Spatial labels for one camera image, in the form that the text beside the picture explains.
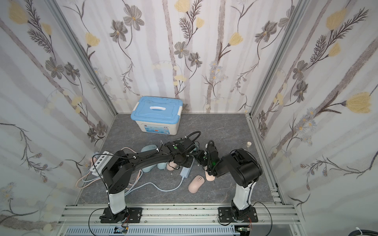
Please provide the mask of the peach mouse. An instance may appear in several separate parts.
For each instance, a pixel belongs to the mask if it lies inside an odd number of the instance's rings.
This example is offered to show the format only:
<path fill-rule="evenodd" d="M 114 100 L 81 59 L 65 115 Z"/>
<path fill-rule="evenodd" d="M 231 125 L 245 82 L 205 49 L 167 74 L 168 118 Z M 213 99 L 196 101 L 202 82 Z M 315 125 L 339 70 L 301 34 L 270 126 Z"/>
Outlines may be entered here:
<path fill-rule="evenodd" d="M 208 174 L 207 172 L 205 172 L 205 177 L 208 182 L 212 182 L 215 180 L 215 177 L 213 175 Z"/>

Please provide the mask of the light blue power strip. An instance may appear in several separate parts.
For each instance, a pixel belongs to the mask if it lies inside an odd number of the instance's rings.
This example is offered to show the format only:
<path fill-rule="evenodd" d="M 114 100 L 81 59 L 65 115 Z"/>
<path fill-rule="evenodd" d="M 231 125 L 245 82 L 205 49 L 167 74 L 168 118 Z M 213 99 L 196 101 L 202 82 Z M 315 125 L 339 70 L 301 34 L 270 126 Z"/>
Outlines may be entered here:
<path fill-rule="evenodd" d="M 188 178 L 190 171 L 192 170 L 194 162 L 195 162 L 195 160 L 193 159 L 189 167 L 183 167 L 182 168 L 181 173 L 180 173 L 180 176 L 182 178 L 185 178 L 185 179 Z"/>

